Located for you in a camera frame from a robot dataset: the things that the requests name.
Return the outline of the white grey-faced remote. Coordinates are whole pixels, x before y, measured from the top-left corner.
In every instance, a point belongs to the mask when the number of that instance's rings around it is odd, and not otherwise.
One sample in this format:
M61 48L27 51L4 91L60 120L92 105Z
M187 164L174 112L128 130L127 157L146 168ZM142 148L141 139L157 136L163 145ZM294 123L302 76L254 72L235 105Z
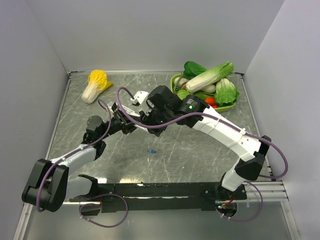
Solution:
M129 113L129 115L130 115L131 118L133 118L137 122L140 120L140 115L137 114L137 113L133 113L132 112L132 113ZM137 125L135 123L133 123L133 126L138 128L138 129L141 129L141 130L143 130L143 131L145 131L147 133L149 133L149 130L147 128L145 128L145 127L139 126L139 125Z

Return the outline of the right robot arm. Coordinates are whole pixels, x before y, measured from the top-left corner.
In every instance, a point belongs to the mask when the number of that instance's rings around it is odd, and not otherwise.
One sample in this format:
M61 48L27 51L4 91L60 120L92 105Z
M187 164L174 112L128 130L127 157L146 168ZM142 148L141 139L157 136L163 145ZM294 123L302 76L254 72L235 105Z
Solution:
M267 144L247 136L245 129L228 121L196 95L180 99L160 85L151 93L138 91L132 103L141 107L140 121L146 125L161 125L190 114L177 124L211 136L238 155L236 163L221 178L218 193L223 199L230 199L244 181L255 181L260 175L269 150Z

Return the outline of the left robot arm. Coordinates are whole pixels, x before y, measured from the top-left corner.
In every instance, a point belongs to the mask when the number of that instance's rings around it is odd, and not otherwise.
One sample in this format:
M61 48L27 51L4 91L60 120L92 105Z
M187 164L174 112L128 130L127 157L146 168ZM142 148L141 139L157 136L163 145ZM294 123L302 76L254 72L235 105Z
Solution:
M99 195L96 178L85 174L74 179L69 176L103 154L105 138L119 131L128 134L135 129L134 123L120 111L113 113L109 121L103 121L98 115L90 117L83 140L76 149L52 160L41 158L35 162L22 192L22 201L42 211L55 212L65 200L78 196L87 201L95 200Z

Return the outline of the white air conditioner remote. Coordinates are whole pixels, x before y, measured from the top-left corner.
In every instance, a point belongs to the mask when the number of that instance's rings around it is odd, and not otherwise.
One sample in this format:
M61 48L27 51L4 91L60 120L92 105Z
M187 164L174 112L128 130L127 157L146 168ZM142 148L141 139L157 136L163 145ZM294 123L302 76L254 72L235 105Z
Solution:
M122 108L128 113L128 114L135 114L136 112L125 105L122 106Z

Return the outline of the round green cabbage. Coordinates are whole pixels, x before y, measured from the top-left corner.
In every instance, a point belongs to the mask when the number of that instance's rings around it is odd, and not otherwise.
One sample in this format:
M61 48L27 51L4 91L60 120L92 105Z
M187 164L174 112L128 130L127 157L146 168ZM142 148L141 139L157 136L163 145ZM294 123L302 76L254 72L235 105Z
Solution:
M180 89L179 91L177 91L176 95L180 100L184 100L188 95L191 95L191 93L186 89Z

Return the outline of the brown mushroom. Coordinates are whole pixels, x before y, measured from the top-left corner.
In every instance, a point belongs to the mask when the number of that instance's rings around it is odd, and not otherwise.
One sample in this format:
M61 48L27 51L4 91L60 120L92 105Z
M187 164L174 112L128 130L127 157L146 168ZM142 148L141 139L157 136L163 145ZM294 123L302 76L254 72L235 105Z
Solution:
M187 83L188 83L187 81L184 82L184 83L182 83L181 86L180 86L180 88L181 88L181 89L186 89L186 84L187 84Z

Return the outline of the white garlic bulb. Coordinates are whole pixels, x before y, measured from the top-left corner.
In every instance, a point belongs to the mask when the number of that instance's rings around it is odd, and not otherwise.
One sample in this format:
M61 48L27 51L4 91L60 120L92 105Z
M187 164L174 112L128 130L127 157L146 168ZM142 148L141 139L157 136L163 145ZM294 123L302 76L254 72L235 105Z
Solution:
M173 86L176 86L177 88L183 85L184 83L187 83L189 80L184 77L177 77L173 81Z

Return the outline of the dark green spinach leaf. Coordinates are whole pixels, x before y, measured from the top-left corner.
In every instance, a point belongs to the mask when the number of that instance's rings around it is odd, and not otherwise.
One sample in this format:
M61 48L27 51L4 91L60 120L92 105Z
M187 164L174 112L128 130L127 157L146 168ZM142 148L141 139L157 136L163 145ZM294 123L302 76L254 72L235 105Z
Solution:
M194 77L196 77L206 71L207 71L207 69L205 67L203 67L202 65L200 65L194 61L187 61L184 64L183 77L191 80Z

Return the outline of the orange carrot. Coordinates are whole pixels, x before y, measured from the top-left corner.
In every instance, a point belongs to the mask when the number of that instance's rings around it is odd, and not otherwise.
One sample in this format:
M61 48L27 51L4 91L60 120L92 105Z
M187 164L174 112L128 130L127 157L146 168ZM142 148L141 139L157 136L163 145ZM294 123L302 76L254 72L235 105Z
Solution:
M216 105L215 99L214 99L213 97L207 97L207 98L205 99L205 102L206 102L207 104L209 104L210 106Z

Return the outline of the yellow napa cabbage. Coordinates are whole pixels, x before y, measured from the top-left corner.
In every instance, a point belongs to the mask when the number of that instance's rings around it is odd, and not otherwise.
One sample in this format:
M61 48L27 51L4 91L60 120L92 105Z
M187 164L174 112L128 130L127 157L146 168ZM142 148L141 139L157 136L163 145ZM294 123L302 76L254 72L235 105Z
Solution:
M102 92L112 85L113 83L108 81L108 76L103 70L95 69L88 76L87 86L81 99L87 104L92 104Z

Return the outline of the white radish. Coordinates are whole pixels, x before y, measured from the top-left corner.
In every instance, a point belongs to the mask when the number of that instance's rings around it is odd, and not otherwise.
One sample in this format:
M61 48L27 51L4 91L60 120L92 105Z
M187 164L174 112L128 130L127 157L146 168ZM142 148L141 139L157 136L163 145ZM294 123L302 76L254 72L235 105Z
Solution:
M201 91L202 91L202 92L205 92L205 93L210 93L210 94L212 94L212 93L215 93L215 92L216 92L216 86L215 86L214 84L209 84L209 85L203 87L203 88L201 89Z

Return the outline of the long green napa cabbage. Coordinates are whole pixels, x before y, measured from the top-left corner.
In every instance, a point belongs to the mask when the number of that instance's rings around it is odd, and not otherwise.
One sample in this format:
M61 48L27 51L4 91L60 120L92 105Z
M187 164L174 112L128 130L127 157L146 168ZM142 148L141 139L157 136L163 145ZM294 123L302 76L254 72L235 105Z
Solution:
M207 85L217 83L221 79L231 75L233 72L234 64L230 61L227 61L221 65L207 69L207 71L190 79L186 84L186 90L190 93L195 93Z

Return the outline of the green plastic basket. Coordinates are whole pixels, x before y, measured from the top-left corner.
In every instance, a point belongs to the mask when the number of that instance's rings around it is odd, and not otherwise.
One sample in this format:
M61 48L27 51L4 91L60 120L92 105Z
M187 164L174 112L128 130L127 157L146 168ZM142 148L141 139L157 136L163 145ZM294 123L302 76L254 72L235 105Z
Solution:
M171 77L170 79L170 84L169 84L169 88L172 92L178 92L180 90L180 87L177 86L175 88L175 80L179 79L183 74L182 73L178 73L178 74L175 74L174 76ZM195 95L200 95L200 98L205 100L206 98L214 98L214 94L213 93L205 93L204 91L198 91L195 93ZM217 107L215 107L215 110L218 112L218 113L222 113L222 112L226 112L228 111L229 109L233 108L237 103L237 99L235 99L233 101L232 104L229 104L229 105L225 105L225 106L222 106L222 105L218 105L216 104Z

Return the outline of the green bok choy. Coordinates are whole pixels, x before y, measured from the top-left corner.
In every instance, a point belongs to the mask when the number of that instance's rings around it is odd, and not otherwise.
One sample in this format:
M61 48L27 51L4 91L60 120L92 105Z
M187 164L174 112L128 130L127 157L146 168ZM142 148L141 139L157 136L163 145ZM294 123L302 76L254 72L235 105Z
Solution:
M227 78L223 78L217 82L214 98L219 107L235 104L239 95L240 93L236 86Z

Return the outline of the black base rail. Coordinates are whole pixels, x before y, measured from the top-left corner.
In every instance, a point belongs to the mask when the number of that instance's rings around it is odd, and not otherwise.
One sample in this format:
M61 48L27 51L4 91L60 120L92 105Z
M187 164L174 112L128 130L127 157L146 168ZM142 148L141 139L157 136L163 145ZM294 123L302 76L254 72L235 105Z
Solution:
M102 213L114 213L126 209L124 202L114 196L123 197L130 211L189 210L215 211L216 203L230 200L246 200L242 184L231 192L219 182L176 182L176 183L100 183L93 199L78 196L72 203L101 203Z

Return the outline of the aluminium frame rail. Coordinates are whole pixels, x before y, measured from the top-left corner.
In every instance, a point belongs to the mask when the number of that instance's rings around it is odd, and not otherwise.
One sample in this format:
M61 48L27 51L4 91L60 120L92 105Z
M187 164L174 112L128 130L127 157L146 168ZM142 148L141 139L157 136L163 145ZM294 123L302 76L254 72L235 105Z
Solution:
M282 181L257 181L245 183L247 200L250 202L260 202L262 195L264 202L288 202L289 198Z

